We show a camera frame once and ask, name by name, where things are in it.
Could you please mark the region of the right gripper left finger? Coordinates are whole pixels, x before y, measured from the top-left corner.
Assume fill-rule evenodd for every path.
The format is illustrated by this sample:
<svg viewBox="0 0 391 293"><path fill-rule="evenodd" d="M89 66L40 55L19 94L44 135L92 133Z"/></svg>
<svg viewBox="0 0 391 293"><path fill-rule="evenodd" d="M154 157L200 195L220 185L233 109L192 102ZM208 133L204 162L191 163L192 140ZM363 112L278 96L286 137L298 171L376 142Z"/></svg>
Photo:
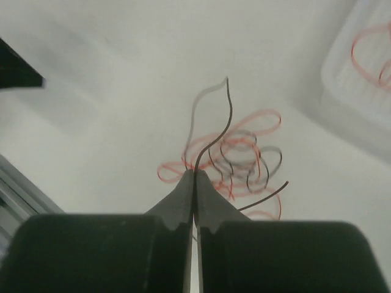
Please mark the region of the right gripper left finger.
<svg viewBox="0 0 391 293"><path fill-rule="evenodd" d="M194 173L144 214L42 214L16 231L2 292L189 292Z"/></svg>

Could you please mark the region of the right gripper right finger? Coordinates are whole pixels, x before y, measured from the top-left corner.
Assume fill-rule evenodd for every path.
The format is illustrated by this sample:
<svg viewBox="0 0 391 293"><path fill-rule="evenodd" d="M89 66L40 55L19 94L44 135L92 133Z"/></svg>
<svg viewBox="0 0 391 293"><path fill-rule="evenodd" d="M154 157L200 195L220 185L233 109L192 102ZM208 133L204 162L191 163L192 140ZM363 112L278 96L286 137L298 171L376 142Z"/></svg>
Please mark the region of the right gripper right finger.
<svg viewBox="0 0 391 293"><path fill-rule="evenodd" d="M201 292L389 292L358 227L333 221L251 220L194 181Z"/></svg>

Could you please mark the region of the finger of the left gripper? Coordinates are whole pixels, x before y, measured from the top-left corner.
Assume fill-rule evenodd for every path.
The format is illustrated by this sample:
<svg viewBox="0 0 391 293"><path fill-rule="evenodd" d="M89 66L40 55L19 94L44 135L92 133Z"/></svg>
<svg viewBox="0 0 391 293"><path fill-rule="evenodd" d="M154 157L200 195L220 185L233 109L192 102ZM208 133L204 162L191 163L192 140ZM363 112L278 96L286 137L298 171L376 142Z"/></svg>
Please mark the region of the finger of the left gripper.
<svg viewBox="0 0 391 293"><path fill-rule="evenodd" d="M3 39L1 39L1 90L17 88L42 88L44 77L30 66Z"/></svg>

